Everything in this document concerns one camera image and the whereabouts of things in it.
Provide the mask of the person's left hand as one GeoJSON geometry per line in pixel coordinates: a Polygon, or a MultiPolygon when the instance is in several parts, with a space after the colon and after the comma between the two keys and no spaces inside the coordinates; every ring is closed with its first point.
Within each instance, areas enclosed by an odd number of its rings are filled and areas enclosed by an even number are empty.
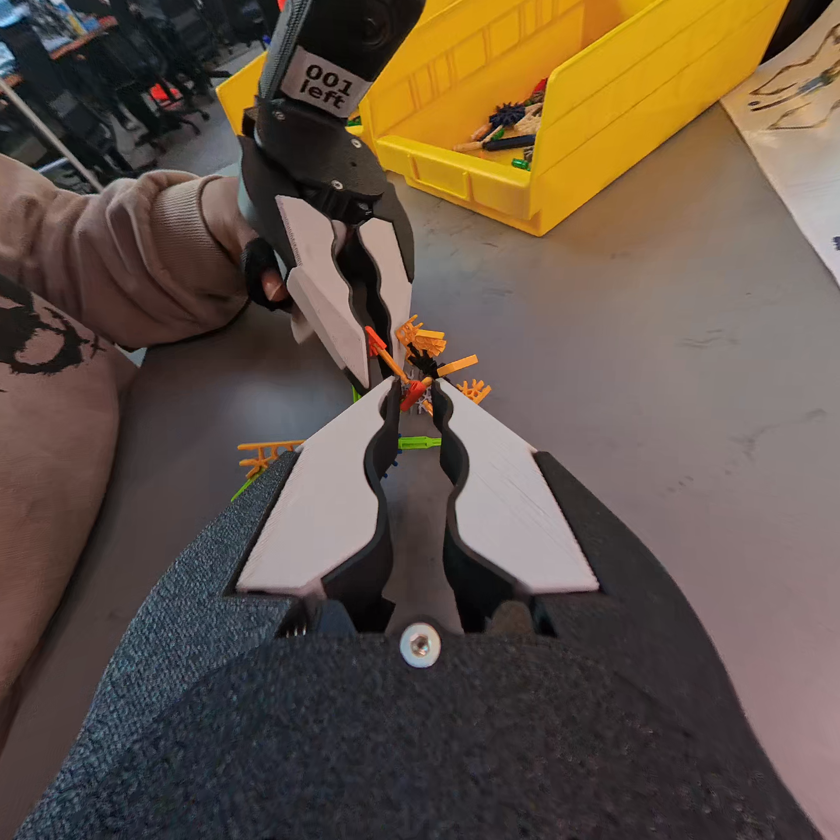
{"type": "MultiPolygon", "coordinates": [[[[259,239],[259,234],[249,225],[238,206],[239,183],[233,176],[214,177],[205,182],[201,210],[210,235],[241,269],[243,254],[259,239]]],[[[289,300],[285,281],[279,270],[269,266],[260,275],[261,287],[266,299],[272,303],[286,303],[289,300]]]]}

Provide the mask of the grey desk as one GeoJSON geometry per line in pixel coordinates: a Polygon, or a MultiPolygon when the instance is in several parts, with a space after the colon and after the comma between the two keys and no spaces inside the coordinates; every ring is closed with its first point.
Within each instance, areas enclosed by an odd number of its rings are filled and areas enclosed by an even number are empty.
{"type": "MultiPolygon", "coordinates": [[[[489,413],[651,549],[752,727],[838,838],[838,287],[728,115],[704,112],[542,238],[391,175],[413,311],[489,413]]],[[[2,752],[2,838],[53,780],[131,618],[242,484],[236,447],[350,401],[280,312],[150,350],[108,495],[2,752]]]]}

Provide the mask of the colourful toy construction model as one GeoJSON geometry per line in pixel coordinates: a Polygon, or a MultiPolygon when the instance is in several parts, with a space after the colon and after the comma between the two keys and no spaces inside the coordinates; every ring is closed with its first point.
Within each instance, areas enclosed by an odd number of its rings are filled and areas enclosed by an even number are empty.
{"type": "MultiPolygon", "coordinates": [[[[385,350],[385,343],[372,328],[366,328],[369,340],[369,356],[385,363],[386,371],[397,376],[402,387],[400,411],[407,416],[416,409],[420,414],[433,418],[431,402],[431,384],[478,363],[478,356],[471,354],[465,358],[442,363],[439,359],[445,352],[447,341],[445,333],[425,329],[422,322],[413,315],[395,330],[399,346],[405,351],[405,360],[397,365],[393,354],[385,350]]],[[[238,462],[247,468],[245,483],[234,493],[231,501],[240,497],[254,482],[267,472],[282,455],[297,454],[308,442],[303,439],[286,439],[263,443],[240,444],[238,451],[244,454],[238,462]]]]}

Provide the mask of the person's brown hoodie torso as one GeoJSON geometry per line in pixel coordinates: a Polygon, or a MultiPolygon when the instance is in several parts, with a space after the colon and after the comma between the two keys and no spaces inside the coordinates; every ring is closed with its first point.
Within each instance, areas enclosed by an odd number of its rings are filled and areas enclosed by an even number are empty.
{"type": "Polygon", "coordinates": [[[2,746],[109,483],[124,352],[2,278],[2,746]]]}

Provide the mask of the pile of toy building pieces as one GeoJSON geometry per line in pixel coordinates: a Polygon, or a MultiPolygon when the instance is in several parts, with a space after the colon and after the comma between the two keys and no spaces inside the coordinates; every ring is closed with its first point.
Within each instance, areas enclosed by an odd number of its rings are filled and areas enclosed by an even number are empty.
{"type": "Polygon", "coordinates": [[[547,77],[541,79],[524,100],[497,105],[485,123],[470,135],[469,140],[457,143],[452,151],[479,155],[512,152],[511,166],[522,172],[530,172],[543,119],[548,82],[547,77]]]}

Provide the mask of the printed instruction sheet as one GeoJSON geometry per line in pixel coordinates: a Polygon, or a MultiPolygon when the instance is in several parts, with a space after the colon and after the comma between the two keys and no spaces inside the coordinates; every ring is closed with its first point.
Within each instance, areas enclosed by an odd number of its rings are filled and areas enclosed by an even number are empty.
{"type": "Polygon", "coordinates": [[[839,2],[721,104],[839,281],[839,2]]]}

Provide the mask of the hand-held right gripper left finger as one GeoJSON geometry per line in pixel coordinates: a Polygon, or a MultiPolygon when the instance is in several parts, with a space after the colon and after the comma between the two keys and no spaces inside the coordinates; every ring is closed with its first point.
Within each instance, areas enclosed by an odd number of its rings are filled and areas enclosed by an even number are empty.
{"type": "Polygon", "coordinates": [[[300,446],[238,573],[236,592],[342,605],[359,632],[383,632],[393,547],[382,479],[396,459],[401,383],[376,385],[300,446]]]}

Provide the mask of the black office chair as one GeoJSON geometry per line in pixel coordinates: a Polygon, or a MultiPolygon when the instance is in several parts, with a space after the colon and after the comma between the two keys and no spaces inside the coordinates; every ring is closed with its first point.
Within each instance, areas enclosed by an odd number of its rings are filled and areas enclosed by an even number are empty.
{"type": "Polygon", "coordinates": [[[189,2],[107,2],[116,27],[106,37],[104,49],[115,70],[125,70],[128,81],[119,97],[140,120],[145,132],[140,142],[163,150],[163,138],[181,128],[196,136],[209,113],[200,101],[211,100],[207,58],[189,30],[199,24],[198,12],[189,2]]]}

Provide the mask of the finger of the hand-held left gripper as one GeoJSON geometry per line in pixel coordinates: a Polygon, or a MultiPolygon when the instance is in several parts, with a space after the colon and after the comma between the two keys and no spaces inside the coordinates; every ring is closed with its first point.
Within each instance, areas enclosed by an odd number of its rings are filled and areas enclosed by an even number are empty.
{"type": "Polygon", "coordinates": [[[332,223],[300,198],[277,196],[276,204],[296,261],[287,276],[290,296],[336,365],[366,393],[368,339],[351,306],[351,286],[333,257],[332,223]]]}
{"type": "Polygon", "coordinates": [[[385,341],[399,365],[405,349],[396,337],[411,315],[412,282],[406,273],[396,231],[390,222],[373,217],[358,228],[362,252],[358,280],[358,316],[362,327],[371,326],[385,341]]]}

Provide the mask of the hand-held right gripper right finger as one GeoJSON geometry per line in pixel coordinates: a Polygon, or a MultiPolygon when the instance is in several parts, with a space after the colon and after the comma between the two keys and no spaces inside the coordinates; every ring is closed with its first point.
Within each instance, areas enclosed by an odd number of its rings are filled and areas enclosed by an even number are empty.
{"type": "Polygon", "coordinates": [[[473,403],[432,386],[440,465],[452,483],[443,564],[464,631],[483,632],[505,602],[598,592],[599,581],[543,470],[558,463],[473,403]]]}

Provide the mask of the yellow storage bin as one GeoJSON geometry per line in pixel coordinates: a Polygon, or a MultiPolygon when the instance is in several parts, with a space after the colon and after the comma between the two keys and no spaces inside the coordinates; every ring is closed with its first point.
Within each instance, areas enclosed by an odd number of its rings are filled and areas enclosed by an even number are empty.
{"type": "MultiPolygon", "coordinates": [[[[259,78],[267,56],[266,51],[260,52],[243,69],[235,72],[216,87],[217,100],[222,105],[232,131],[238,137],[244,135],[245,111],[255,106],[259,78]]],[[[346,122],[346,129],[353,136],[370,145],[371,134],[362,121],[363,101],[364,99],[361,99],[357,103],[356,110],[351,113],[346,122]]]]}
{"type": "Polygon", "coordinates": [[[463,1],[406,38],[360,105],[406,183],[541,236],[749,77],[785,1],[463,1]],[[459,147],[546,81],[520,150],[459,147]]]}

